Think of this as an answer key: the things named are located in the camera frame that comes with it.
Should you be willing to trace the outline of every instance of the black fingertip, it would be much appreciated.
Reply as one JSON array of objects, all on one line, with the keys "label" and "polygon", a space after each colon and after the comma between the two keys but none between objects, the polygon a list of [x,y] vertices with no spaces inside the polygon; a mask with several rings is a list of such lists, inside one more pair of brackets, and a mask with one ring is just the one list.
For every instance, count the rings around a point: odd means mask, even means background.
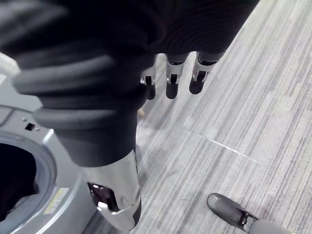
[{"label": "black fingertip", "polygon": [[152,100],[155,98],[156,96],[156,88],[155,88],[155,85],[148,85],[148,96],[147,96],[147,99],[148,100]]},{"label": "black fingertip", "polygon": [[167,87],[166,87],[166,96],[169,99],[174,99],[177,96],[177,92],[178,92],[178,84],[175,83],[167,83]]},{"label": "black fingertip", "polygon": [[192,94],[199,94],[204,87],[204,82],[202,81],[194,81],[193,79],[191,79],[190,82],[190,92]]}]

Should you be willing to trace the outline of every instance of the silver metal forearm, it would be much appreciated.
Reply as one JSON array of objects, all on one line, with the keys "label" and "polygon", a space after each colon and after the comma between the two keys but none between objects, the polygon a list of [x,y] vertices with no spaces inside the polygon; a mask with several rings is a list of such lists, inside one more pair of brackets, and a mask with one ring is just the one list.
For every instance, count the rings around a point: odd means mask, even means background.
[{"label": "silver metal forearm", "polygon": [[83,174],[100,213],[122,231],[133,229],[141,214],[136,154],[102,167],[83,167]]}]

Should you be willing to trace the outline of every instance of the robotic hand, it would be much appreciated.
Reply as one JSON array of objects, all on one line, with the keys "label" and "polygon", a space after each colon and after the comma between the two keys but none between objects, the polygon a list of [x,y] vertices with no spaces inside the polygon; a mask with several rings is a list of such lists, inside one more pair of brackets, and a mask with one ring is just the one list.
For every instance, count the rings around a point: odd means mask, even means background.
[{"label": "robotic hand", "polygon": [[[193,66],[193,74],[190,81],[190,92],[192,94],[199,94],[207,80],[208,75],[211,73],[215,64],[222,58],[225,51],[218,54],[197,52],[196,59]],[[166,54],[166,96],[169,99],[174,99],[178,93],[178,85],[182,76],[183,67],[189,53],[182,55],[168,55]],[[156,63],[153,67],[148,68],[142,73],[141,81],[148,86],[149,94],[148,99],[152,100],[156,96],[155,89],[156,80]]]}]

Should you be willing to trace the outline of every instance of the gray pant leg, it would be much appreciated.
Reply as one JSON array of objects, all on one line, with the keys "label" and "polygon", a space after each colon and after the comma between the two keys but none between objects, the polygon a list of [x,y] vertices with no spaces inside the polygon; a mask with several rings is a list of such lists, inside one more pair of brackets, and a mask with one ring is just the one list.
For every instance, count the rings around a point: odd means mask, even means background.
[{"label": "gray pant leg", "polygon": [[250,227],[250,234],[293,234],[267,220],[257,220]]}]

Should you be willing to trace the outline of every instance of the washing machine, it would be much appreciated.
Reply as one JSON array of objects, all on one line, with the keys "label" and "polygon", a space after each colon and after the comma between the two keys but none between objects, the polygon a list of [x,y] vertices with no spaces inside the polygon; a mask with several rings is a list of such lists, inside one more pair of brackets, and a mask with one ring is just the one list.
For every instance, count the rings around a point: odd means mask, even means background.
[{"label": "washing machine", "polygon": [[53,129],[33,119],[38,98],[13,88],[10,77],[17,72],[16,63],[0,54],[0,199],[16,201],[2,214],[0,234],[80,234],[96,211],[87,184]]}]

